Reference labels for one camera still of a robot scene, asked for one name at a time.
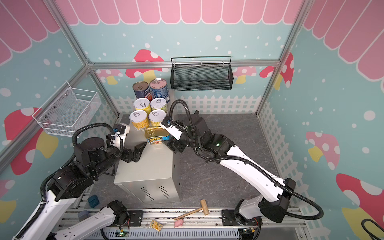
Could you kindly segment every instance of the white wire basket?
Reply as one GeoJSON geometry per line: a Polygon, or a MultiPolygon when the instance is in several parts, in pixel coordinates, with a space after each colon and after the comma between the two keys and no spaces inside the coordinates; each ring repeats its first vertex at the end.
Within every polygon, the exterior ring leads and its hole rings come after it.
{"type": "Polygon", "coordinates": [[[69,87],[42,111],[55,92],[32,117],[46,133],[71,137],[76,130],[89,124],[101,106],[101,100],[98,92],[73,88],[66,83],[69,87]]]}

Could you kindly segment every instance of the spam can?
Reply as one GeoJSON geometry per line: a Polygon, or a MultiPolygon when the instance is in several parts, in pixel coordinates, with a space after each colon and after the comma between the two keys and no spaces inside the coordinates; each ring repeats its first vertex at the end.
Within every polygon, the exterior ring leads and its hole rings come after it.
{"type": "Polygon", "coordinates": [[[155,78],[149,83],[152,98],[164,98],[169,103],[169,91],[167,81],[162,78],[155,78]]]}
{"type": "Polygon", "coordinates": [[[149,127],[149,120],[147,118],[147,113],[143,110],[136,110],[129,115],[129,120],[132,122],[132,125],[138,131],[144,131],[149,127]]]}
{"type": "Polygon", "coordinates": [[[153,110],[148,118],[154,127],[160,127],[161,121],[166,117],[166,113],[161,109],[153,110]]]}
{"type": "Polygon", "coordinates": [[[151,105],[149,104],[149,100],[147,98],[138,98],[133,102],[133,106],[136,110],[143,110],[147,114],[149,114],[152,109],[151,105]]]}
{"type": "Polygon", "coordinates": [[[167,113],[167,101],[164,98],[155,98],[151,101],[152,110],[161,109],[167,113]]]}
{"type": "Polygon", "coordinates": [[[137,98],[147,98],[149,101],[152,100],[151,90],[149,89],[147,82],[141,81],[134,83],[132,88],[137,98]]]}
{"type": "Polygon", "coordinates": [[[162,127],[149,127],[145,131],[145,137],[149,144],[158,144],[169,140],[170,134],[162,127]]]}

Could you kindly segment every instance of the black wire basket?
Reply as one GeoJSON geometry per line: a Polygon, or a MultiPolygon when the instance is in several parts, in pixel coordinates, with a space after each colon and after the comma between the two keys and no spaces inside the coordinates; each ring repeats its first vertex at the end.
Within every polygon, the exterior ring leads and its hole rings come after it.
{"type": "Polygon", "coordinates": [[[171,58],[171,88],[175,91],[231,90],[230,56],[171,58]]]}

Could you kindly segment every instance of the gray metal box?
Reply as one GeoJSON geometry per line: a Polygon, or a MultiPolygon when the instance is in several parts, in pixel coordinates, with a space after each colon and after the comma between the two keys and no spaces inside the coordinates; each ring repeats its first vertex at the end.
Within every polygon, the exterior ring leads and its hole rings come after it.
{"type": "MultiPolygon", "coordinates": [[[[124,147],[146,141],[144,133],[130,123],[124,147]]],[[[180,154],[165,144],[147,143],[138,162],[120,160],[113,183],[145,204],[180,201],[180,154]]]]}

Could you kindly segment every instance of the wooden mallet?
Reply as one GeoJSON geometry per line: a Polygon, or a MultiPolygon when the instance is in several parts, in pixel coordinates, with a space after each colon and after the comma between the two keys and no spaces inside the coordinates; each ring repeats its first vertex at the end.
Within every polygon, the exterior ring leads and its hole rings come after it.
{"type": "Polygon", "coordinates": [[[195,209],[195,210],[190,211],[190,212],[188,212],[186,214],[183,214],[181,216],[175,217],[174,220],[176,221],[178,219],[184,218],[184,217],[186,217],[186,216],[188,216],[190,214],[193,214],[193,213],[201,211],[201,210],[203,210],[204,215],[208,215],[209,214],[209,210],[208,210],[207,202],[205,201],[205,199],[200,200],[200,203],[201,203],[201,208],[195,209]]]}

